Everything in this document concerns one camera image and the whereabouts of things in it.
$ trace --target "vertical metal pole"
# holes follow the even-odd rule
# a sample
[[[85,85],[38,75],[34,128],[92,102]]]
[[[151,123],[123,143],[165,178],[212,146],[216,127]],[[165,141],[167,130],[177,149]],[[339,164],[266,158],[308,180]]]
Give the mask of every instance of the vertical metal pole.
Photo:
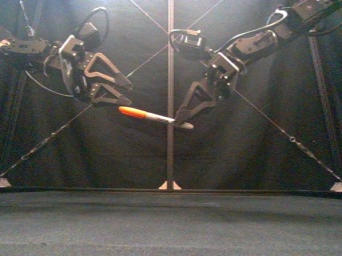
[[[34,32],[37,31],[37,27],[40,23],[44,2],[45,0],[37,0],[33,24],[32,24],[32,28]],[[16,122],[17,122],[21,100],[24,95],[25,83],[26,83],[26,76],[25,76],[25,73],[21,71],[16,85],[14,85],[14,95],[13,95],[12,106],[9,111],[9,118],[5,126],[5,138],[4,138],[4,145],[2,145],[2,154],[0,159],[1,160],[0,169],[5,169],[8,166],[9,152],[12,150],[12,142],[13,142],[13,136],[16,131]]]
[[[168,33],[173,29],[173,0],[168,0]],[[168,43],[167,115],[173,118],[173,49]],[[173,126],[167,126],[167,190],[173,190]]]
[[[336,139],[336,130],[335,130],[335,126],[334,126],[334,117],[332,117],[332,113],[331,113],[331,106],[330,106],[328,93],[327,93],[327,83],[326,83],[324,74],[323,74],[322,56],[320,56],[320,52],[319,52],[316,38],[310,37],[308,43],[310,43],[310,48],[311,48],[311,56],[312,56],[312,64],[314,64],[314,69],[315,69],[318,91],[319,91],[322,109],[323,109],[323,114],[324,114],[324,123],[326,123],[328,143],[330,143],[331,159],[332,159],[334,169],[342,170],[340,149],[339,149],[338,139]]]

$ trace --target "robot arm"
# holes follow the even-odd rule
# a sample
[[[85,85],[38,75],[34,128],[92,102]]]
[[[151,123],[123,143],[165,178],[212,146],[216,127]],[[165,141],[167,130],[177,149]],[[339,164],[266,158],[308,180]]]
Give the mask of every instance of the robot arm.
[[[203,79],[191,84],[175,124],[180,125],[213,107],[220,98],[227,98],[235,90],[235,77],[245,72],[247,65],[272,54],[302,34],[314,36],[310,30],[340,8],[342,0],[300,0],[292,6],[282,6],[271,15],[280,16],[276,21],[236,35],[215,51],[207,48],[199,31],[172,31],[169,42],[175,51],[189,60],[208,63]]]
[[[111,60],[99,52],[92,52],[101,41],[100,34],[89,17],[104,11],[96,8],[64,43],[42,39],[20,40],[0,27],[0,55],[17,69],[38,71],[45,75],[57,72],[72,97],[95,106],[116,104],[131,105],[117,88],[132,89],[132,84]]]

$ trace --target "black curtain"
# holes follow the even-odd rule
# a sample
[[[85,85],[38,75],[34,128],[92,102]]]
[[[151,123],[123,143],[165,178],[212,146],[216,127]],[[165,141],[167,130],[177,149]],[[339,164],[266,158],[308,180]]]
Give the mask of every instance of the black curtain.
[[[1,2],[0,25],[22,36],[18,1]],[[191,29],[200,29],[209,47],[217,48],[236,34],[263,26],[282,2],[175,1],[175,28],[193,24]],[[32,21],[36,1],[24,4]],[[167,0],[45,1],[37,29],[38,37],[62,42],[90,10],[104,6],[111,29],[96,51],[105,54],[133,84],[131,92],[121,91],[132,107],[160,115],[167,115],[168,100],[167,4]],[[104,16],[96,15],[92,21],[103,33]],[[340,128],[340,31],[319,43],[335,127]],[[175,56],[175,108],[203,72],[200,63]],[[37,73],[34,77],[53,90],[68,93],[58,75],[46,78]],[[8,141],[5,124],[17,80],[17,71],[1,62],[1,141]],[[328,189],[332,176],[286,135],[332,166],[307,37],[251,64],[236,90],[208,113],[191,120],[193,130],[175,130],[175,182],[184,189]],[[50,94],[28,79],[4,170],[86,106]],[[6,177],[13,186],[157,188],[167,179],[165,169],[165,126],[123,116],[117,106],[109,106],[90,107]]]

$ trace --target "marker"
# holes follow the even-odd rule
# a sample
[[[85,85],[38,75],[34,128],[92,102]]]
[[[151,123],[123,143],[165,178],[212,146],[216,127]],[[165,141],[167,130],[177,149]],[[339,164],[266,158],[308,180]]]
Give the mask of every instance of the marker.
[[[148,120],[152,120],[152,121],[156,121],[156,122],[160,122],[164,124],[173,125],[173,122],[175,122],[175,119],[172,119],[169,117],[156,115],[153,113],[145,112],[136,108],[119,107],[119,111],[127,116],[132,116],[132,117],[141,118],[141,119],[148,119]],[[179,126],[179,128],[191,130],[191,129],[193,129],[193,125],[189,123],[183,123]]]

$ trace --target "dark gray floor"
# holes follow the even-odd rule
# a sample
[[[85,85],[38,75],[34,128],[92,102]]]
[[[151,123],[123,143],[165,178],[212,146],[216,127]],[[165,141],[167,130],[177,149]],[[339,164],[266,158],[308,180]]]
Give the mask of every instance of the dark gray floor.
[[[117,192],[0,194],[0,255],[342,255],[342,200]]]

